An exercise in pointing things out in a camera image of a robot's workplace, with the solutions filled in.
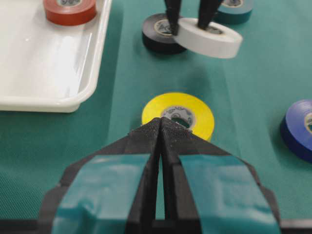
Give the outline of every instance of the tape label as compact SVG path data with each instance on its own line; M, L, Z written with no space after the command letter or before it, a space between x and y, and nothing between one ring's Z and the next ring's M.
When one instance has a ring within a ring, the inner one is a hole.
M157 33L163 36L172 36L172 30L167 19L161 19L154 24L154 29Z
M304 126L312 134L312 113L308 113L304 118Z
M82 3L83 0L57 0L60 6L77 6Z
M183 106L170 106L161 113L161 117L167 117L188 129L195 124L195 115Z
M243 0L224 0L222 5L226 7L240 7L243 5Z

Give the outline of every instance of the green table surface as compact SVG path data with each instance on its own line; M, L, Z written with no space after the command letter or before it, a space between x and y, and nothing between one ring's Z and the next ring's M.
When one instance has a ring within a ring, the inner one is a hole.
M210 106L212 143L251 163L282 218L312 218L312 165L289 152L279 124L312 98L311 0L255 0L234 59L187 51L164 56L142 44L141 27L162 0L114 0L96 92L72 114L0 112L0 219L37 218L44 194L67 165L140 125L144 105L178 91ZM199 0L181 14L197 17ZM159 182L157 217L163 217Z

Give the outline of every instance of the white tray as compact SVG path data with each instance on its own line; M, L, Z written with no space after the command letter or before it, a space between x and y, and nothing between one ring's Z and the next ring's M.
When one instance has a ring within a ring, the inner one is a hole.
M42 0L0 1L0 110L77 110L97 86L112 0L79 26L49 22Z

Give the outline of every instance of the white tape roll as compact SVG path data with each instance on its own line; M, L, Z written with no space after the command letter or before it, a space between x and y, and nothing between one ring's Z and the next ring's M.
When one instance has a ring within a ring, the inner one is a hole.
M180 18L178 35L175 41L196 53L229 59L236 56L243 41L236 31L221 24L211 22L207 30L198 28L198 19Z

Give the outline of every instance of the tape roll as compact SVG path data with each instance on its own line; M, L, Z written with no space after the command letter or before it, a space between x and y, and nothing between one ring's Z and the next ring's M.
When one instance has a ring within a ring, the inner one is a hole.
M189 94L166 93L153 98L144 107L142 124L150 122L155 117L167 117L208 141L215 127L210 108L203 101Z
M49 21L66 26L84 24L97 14L96 0L43 0Z
M280 132L296 156L312 163L312 100L293 104L280 125Z
M224 0L214 20L227 24L244 23L249 20L253 5L253 0Z
M211 22L207 30L197 27L198 19L179 19L178 35L175 41L196 53L221 59L236 56L243 38L236 31Z
M186 50L173 39L166 14L152 15L144 21L142 40L147 49L162 54L178 54Z

